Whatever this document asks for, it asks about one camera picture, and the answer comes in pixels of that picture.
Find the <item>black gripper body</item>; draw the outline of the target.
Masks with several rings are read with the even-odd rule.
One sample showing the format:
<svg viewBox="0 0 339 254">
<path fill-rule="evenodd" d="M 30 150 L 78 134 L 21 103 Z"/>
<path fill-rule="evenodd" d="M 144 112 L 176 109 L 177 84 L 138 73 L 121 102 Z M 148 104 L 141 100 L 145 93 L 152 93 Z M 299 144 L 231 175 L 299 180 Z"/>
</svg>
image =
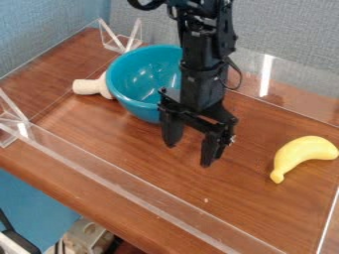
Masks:
<svg viewBox="0 0 339 254">
<path fill-rule="evenodd" d="M 239 119 L 224 108 L 221 101 L 197 112 L 180 102 L 179 89 L 161 87 L 159 94 L 159 114 L 161 111 L 176 113 L 184 121 L 184 126 L 188 125 L 204 134 L 209 132 L 217 133 L 225 138 L 227 146 L 235 142 L 235 126 Z"/>
</svg>

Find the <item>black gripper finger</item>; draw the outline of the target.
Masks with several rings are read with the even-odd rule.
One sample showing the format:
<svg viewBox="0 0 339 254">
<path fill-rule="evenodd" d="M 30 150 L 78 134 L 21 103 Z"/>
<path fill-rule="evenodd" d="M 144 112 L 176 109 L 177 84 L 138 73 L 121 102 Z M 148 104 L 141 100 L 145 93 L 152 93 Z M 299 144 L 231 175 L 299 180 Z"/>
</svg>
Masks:
<svg viewBox="0 0 339 254">
<path fill-rule="evenodd" d="M 160 126 L 163 141 L 172 148 L 183 138 L 184 121 L 176 113 L 161 111 Z"/>
<path fill-rule="evenodd" d="M 207 168 L 212 165 L 224 152 L 227 146 L 225 138 L 217 133 L 207 133 L 201 143 L 201 159 L 200 165 Z"/>
</svg>

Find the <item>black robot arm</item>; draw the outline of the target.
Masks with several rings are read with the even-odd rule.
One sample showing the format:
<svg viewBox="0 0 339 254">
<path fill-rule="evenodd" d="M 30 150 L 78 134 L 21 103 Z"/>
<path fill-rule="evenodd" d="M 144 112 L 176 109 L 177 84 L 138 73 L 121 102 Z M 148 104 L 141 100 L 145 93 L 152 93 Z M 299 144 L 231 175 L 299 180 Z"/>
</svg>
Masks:
<svg viewBox="0 0 339 254">
<path fill-rule="evenodd" d="M 237 118 L 224 108 L 228 69 L 235 67 L 229 54 L 236 50 L 233 29 L 235 0 L 126 0 L 143 11 L 160 6 L 177 22 L 183 50 L 181 81 L 177 90 L 159 90 L 161 137 L 167 146 L 177 144 L 184 127 L 204 134 L 200 165 L 208 167 L 233 143 Z"/>
</svg>

